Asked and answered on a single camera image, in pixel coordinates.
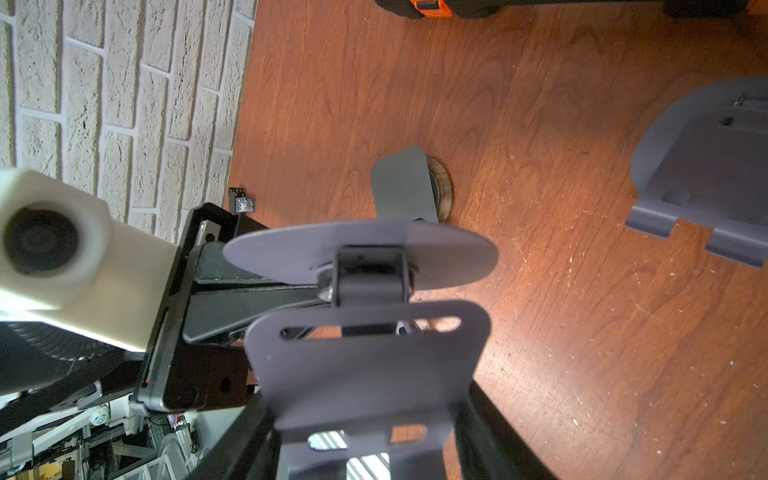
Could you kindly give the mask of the dark grey stand wooden base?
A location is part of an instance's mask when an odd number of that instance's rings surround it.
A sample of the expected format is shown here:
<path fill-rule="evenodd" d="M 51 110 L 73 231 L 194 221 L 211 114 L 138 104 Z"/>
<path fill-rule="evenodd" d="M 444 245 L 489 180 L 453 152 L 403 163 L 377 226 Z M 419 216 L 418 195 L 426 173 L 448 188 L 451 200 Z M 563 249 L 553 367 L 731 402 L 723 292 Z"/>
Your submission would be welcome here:
<path fill-rule="evenodd" d="M 379 219 L 449 221 L 452 179 L 446 167 L 422 148 L 406 148 L 377 161 L 370 181 Z"/>

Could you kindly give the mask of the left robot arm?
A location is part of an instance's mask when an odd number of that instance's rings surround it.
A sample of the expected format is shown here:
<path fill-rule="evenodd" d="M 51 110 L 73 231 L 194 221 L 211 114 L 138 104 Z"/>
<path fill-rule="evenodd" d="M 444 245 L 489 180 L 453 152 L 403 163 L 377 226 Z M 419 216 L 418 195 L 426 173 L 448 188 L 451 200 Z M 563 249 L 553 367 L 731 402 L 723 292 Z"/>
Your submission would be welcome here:
<path fill-rule="evenodd" d="M 121 396 L 143 415 L 245 405 L 252 395 L 241 347 L 248 326 L 281 308 L 326 304 L 314 284 L 287 285 L 225 259 L 226 242 L 260 230 L 211 203 L 193 209 L 149 298 L 121 287 L 95 316 L 98 326 L 115 321 L 137 334 L 137 352 L 40 320 L 3 323 L 1 389 L 12 399 L 1 411 L 2 432 Z"/>

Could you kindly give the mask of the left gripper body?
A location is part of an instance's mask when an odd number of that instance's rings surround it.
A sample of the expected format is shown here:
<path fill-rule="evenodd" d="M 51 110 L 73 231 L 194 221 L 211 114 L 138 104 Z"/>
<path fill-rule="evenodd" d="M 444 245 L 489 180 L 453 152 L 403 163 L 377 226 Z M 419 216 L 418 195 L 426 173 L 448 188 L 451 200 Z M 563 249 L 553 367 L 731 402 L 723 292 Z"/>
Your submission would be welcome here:
<path fill-rule="evenodd" d="M 224 244 L 262 224 L 206 202 L 190 211 L 133 393 L 143 413 L 219 410 L 247 403 L 244 352 L 210 337 L 235 328 L 235 303 L 270 282 L 237 269 Z"/>

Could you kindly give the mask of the purple-grey phone stand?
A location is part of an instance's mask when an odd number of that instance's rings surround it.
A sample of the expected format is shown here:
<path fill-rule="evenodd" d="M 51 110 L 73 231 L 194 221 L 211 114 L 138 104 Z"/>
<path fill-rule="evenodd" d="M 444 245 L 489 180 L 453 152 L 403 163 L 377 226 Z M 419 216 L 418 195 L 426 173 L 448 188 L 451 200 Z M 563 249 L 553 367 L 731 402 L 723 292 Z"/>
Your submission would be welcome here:
<path fill-rule="evenodd" d="M 742 77 L 679 98 L 638 142 L 639 196 L 626 219 L 659 238 L 678 220 L 710 229 L 708 252 L 756 268 L 767 258 L 767 80 Z"/>

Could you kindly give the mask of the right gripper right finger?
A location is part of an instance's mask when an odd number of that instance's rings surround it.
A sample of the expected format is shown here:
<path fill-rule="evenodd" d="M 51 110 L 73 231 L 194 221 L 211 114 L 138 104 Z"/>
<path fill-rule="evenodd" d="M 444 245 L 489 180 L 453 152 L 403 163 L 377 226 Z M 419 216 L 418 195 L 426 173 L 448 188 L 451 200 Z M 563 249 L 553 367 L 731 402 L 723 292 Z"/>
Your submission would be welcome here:
<path fill-rule="evenodd" d="M 556 475 L 473 381 L 454 422 L 464 479 L 549 479 Z"/>

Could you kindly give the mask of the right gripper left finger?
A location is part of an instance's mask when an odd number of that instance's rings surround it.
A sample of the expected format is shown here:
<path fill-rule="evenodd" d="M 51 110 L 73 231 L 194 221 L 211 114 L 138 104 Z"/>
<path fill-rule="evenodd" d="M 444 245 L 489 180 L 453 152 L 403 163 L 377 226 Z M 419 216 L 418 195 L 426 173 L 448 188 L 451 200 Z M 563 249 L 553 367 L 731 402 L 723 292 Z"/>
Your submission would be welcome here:
<path fill-rule="evenodd" d="M 275 415 L 259 391 L 187 479 L 275 479 L 280 448 Z"/>

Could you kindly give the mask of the grey phone stand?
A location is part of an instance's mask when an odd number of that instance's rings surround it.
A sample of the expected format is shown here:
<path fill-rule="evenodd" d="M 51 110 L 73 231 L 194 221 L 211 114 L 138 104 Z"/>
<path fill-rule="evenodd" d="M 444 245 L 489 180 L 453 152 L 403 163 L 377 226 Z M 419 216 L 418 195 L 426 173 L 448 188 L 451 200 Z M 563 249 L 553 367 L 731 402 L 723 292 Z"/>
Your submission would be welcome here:
<path fill-rule="evenodd" d="M 342 479 L 351 459 L 384 453 L 394 479 L 444 478 L 491 322 L 469 301 L 410 297 L 488 276 L 495 245 L 444 224 L 366 220 L 246 234 L 224 255 L 285 284 L 330 280 L 328 307 L 273 311 L 245 334 L 289 477 Z"/>

